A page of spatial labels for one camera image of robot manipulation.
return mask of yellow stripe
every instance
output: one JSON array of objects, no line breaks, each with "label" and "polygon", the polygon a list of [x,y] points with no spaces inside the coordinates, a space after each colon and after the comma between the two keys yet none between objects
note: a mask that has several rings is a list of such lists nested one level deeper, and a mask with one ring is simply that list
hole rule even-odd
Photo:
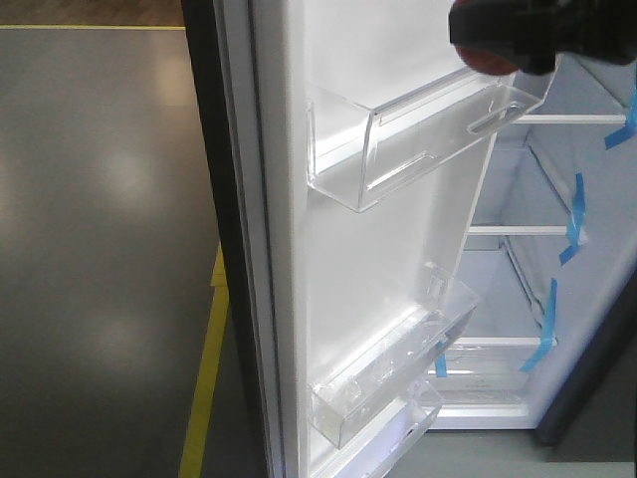
[{"label": "yellow stripe", "polygon": [[210,285],[213,287],[228,287],[228,283],[226,282],[226,266],[223,262],[223,251],[221,248],[217,250],[217,259],[215,260],[215,267],[212,269],[212,283]]},{"label": "yellow stripe", "polygon": [[[223,283],[215,282],[215,275],[223,276]],[[199,478],[203,465],[206,435],[208,434],[212,399],[215,392],[217,372],[219,371],[219,358],[221,357],[221,347],[230,303],[221,247],[217,250],[213,283],[216,286],[215,293],[212,299],[212,310],[210,311],[208,331],[206,332],[203,354],[201,355],[192,408],[190,409],[188,430],[186,431],[186,439],[181,455],[179,478]]]},{"label": "yellow stripe", "polygon": [[185,30],[184,27],[143,25],[0,25],[0,30]]}]

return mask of door shelf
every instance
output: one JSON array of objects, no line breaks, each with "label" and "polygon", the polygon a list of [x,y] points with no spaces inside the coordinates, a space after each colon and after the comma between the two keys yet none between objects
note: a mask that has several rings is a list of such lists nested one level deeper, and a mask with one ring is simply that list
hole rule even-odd
[{"label": "door shelf", "polygon": [[464,330],[479,299],[428,264],[419,300],[396,327],[329,377],[310,384],[310,423],[336,448],[351,440]]},{"label": "door shelf", "polygon": [[463,69],[382,105],[309,87],[310,187],[364,211],[537,107],[550,77],[539,96],[510,81]]},{"label": "door shelf", "polygon": [[381,478],[427,431],[443,399],[421,374],[313,478]]}]

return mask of blue tape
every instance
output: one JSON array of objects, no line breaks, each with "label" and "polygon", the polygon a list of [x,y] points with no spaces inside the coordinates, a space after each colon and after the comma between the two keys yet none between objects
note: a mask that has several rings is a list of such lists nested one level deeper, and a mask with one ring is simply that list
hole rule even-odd
[{"label": "blue tape", "polygon": [[630,100],[630,108],[628,109],[628,115],[626,115],[626,123],[621,129],[609,134],[604,142],[606,143],[606,149],[615,147],[618,144],[630,139],[637,134],[637,72],[635,75],[635,91],[633,97]]},{"label": "blue tape", "polygon": [[566,237],[569,246],[559,254],[559,263],[563,266],[570,261],[580,249],[581,229],[586,216],[586,198],[584,194],[584,176],[581,172],[575,174],[575,195],[573,196],[570,221],[566,226]]},{"label": "blue tape", "polygon": [[447,358],[444,354],[441,354],[435,361],[436,365],[436,376],[438,378],[446,378],[447,377]]},{"label": "blue tape", "polygon": [[553,347],[553,340],[555,337],[555,312],[557,306],[557,281],[555,279],[550,280],[550,294],[548,295],[548,303],[544,310],[544,320],[541,325],[541,339],[539,341],[539,347],[535,350],[535,353],[529,358],[520,371],[526,373],[531,372],[540,360],[544,358],[546,354],[550,352]]}]

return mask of black object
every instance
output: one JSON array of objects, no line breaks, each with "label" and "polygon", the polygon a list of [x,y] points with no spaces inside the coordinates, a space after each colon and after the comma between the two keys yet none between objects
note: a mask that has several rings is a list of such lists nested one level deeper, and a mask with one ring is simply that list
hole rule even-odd
[{"label": "black object", "polygon": [[637,0],[469,0],[449,14],[451,43],[543,75],[555,54],[615,65],[637,57]]}]

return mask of concrete floor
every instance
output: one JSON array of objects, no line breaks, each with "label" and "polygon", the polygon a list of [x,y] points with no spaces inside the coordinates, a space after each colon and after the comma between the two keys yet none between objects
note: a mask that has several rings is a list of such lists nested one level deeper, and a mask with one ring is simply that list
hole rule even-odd
[{"label": "concrete floor", "polygon": [[2,0],[0,25],[183,26],[180,0]]},{"label": "concrete floor", "polygon": [[429,432],[387,478],[630,478],[632,463],[549,463],[527,431]]},{"label": "concrete floor", "polygon": [[[217,245],[183,32],[0,32],[0,476],[174,477]],[[203,476],[252,478],[231,323]],[[391,478],[629,477],[524,432]]]}]

